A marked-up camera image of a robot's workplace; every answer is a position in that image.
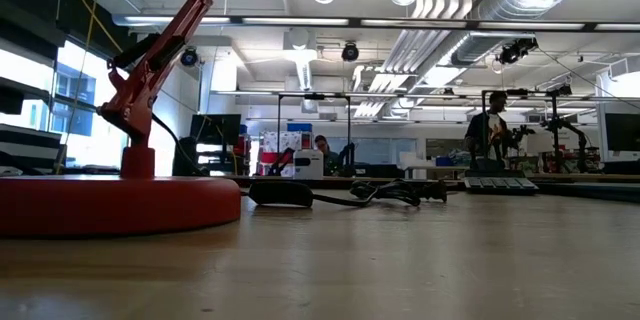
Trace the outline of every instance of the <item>person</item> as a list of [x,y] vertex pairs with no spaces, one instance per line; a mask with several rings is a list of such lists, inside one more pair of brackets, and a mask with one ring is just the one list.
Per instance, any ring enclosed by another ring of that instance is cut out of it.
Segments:
[[489,110],[484,114],[478,114],[471,118],[469,128],[464,138],[465,147],[471,154],[471,168],[477,169],[476,161],[477,151],[480,150],[481,156],[485,156],[482,148],[483,127],[486,129],[484,136],[487,138],[489,146],[484,167],[489,169],[504,169],[503,158],[506,155],[506,141],[502,141],[507,136],[507,123],[500,115],[504,111],[507,104],[507,93],[504,91],[494,91],[489,96]]
[[322,152],[322,154],[324,155],[324,170],[326,173],[329,169],[329,164],[332,161],[338,161],[338,158],[340,156],[331,151],[331,149],[329,148],[329,143],[327,142],[327,138],[323,135],[316,136],[315,143],[316,148],[320,150],[320,152]]

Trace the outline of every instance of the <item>keyboard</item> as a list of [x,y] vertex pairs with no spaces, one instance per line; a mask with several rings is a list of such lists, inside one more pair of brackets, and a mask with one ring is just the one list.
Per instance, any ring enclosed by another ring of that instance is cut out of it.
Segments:
[[471,193],[495,195],[533,195],[538,191],[521,171],[468,170],[464,185]]

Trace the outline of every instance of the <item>monitor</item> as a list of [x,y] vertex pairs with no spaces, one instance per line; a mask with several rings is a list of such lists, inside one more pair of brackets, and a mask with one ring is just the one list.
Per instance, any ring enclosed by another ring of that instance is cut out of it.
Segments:
[[198,144],[221,145],[222,137],[228,145],[236,145],[240,135],[240,114],[202,114],[191,117],[191,137]]
[[640,114],[605,115],[609,151],[640,151]]

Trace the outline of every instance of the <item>security camera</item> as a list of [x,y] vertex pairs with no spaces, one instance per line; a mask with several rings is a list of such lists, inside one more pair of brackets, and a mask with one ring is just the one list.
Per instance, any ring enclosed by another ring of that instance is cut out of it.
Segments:
[[354,42],[347,42],[344,45],[344,50],[342,50],[342,60],[347,62],[352,62],[358,60],[358,56],[360,55],[360,51],[356,47]]
[[195,47],[188,47],[180,56],[180,63],[186,67],[195,66],[198,63],[198,53]]

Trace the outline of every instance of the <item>red circular base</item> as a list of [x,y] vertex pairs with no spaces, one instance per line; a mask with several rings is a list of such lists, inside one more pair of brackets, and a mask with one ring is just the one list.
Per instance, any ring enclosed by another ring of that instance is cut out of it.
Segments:
[[171,232],[240,218],[226,179],[105,176],[0,178],[0,236],[119,236]]

